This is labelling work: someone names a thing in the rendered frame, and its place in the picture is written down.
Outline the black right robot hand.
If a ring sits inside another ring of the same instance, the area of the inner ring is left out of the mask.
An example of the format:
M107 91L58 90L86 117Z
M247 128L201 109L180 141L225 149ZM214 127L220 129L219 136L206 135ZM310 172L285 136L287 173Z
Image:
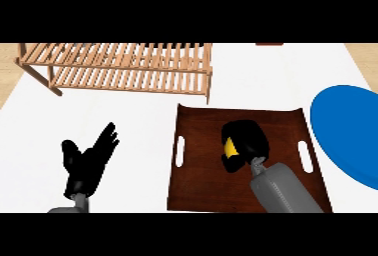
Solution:
M222 127L222 144L232 139L238 155L231 158L222 155L222 163L229 173L235 173L245 164L262 165L269 159L269 140L254 120L237 120Z

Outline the yellow lemon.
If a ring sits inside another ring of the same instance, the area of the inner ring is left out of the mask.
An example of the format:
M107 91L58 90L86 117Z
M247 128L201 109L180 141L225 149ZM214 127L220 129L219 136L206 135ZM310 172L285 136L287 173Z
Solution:
M232 139L228 139L228 140L226 140L226 144L225 144L225 154L226 154L226 157L228 157L228 158L231 158L232 156L237 156L237 155L238 155L238 151L237 151L237 148L235 148Z

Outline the dark brown wooden tray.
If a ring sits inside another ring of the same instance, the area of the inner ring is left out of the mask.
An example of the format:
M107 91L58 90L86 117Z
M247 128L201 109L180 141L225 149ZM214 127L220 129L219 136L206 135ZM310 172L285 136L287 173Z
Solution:
M225 153L222 127L234 120L257 122L269 141L272 166L284 163L293 169L322 210L333 211L318 163L307 172L299 143L312 141L305 114L293 111L232 110L178 107L175 138L185 141L183 163L172 165L167 208L182 211L262 213L265 211L250 188L251 168L235 173L222 163Z

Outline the wooden slatted rack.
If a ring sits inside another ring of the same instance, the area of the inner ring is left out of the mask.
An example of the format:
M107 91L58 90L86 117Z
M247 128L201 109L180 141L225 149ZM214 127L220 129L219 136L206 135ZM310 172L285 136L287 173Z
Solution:
M65 88L210 95L210 43L21 43L15 64Z

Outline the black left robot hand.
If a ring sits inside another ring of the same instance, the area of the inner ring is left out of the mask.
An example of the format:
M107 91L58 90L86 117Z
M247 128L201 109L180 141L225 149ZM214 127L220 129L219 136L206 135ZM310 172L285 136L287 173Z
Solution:
M86 197L95 194L105 167L120 143L117 135L116 124L110 123L93 146L85 152L79 150L71 140L62 141L64 167L68 172L64 196L68 199L76 194L85 194Z

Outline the blue plate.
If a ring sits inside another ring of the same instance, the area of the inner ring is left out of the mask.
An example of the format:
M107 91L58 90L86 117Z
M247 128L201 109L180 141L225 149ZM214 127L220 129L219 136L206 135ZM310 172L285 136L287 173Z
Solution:
M327 88L312 102L310 123L334 164L378 190L378 94L350 85Z

